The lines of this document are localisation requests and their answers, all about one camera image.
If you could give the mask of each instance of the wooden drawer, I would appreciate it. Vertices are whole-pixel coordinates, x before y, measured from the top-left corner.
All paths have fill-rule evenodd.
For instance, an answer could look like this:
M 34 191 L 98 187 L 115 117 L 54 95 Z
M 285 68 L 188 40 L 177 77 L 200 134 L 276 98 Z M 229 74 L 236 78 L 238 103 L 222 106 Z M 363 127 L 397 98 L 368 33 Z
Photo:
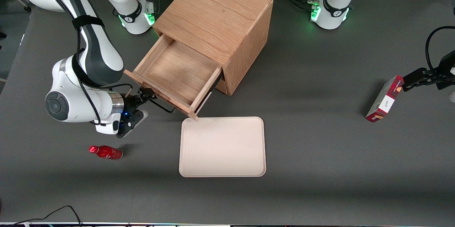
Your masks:
M 273 0 L 173 0 L 153 29 L 223 67 L 216 87 L 231 96 L 268 38 Z
M 200 107 L 220 80 L 221 65 L 162 34 L 134 71 L 124 73 L 197 120 Z

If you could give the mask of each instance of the beige tray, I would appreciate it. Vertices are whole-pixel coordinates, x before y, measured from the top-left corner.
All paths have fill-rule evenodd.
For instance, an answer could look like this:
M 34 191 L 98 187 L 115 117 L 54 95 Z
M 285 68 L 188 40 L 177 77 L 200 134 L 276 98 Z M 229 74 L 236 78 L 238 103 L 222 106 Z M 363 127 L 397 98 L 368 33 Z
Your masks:
M 183 121 L 179 163 L 183 177 L 260 177 L 265 170 L 261 118 Z

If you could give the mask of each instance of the bottle cap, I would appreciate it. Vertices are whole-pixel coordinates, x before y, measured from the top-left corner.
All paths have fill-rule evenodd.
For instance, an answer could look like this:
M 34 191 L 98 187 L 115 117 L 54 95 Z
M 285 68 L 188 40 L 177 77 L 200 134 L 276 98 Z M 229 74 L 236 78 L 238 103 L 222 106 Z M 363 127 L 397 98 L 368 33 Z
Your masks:
M 89 152 L 91 153 L 97 153 L 100 149 L 98 148 L 98 146 L 90 146 L 90 148 L 88 149 Z

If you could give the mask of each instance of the open drawer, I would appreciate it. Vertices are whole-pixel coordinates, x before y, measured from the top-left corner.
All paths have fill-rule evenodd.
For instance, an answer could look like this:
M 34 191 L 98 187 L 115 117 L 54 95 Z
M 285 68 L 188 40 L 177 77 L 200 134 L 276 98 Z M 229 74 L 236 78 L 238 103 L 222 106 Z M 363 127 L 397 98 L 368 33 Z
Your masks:
M 162 34 L 134 71 L 124 73 L 198 120 L 200 108 L 221 78 L 221 65 Z

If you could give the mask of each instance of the red box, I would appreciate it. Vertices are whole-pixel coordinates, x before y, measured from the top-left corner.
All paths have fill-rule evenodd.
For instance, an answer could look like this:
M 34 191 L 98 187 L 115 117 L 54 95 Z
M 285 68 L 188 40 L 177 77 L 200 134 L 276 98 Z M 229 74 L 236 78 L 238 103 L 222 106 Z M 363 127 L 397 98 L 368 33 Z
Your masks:
M 384 118 L 395 102 L 398 93 L 401 92 L 404 80 L 401 76 L 397 75 L 388 81 L 379 92 L 376 101 L 370 108 L 367 116 L 365 117 L 370 122 L 376 122 Z

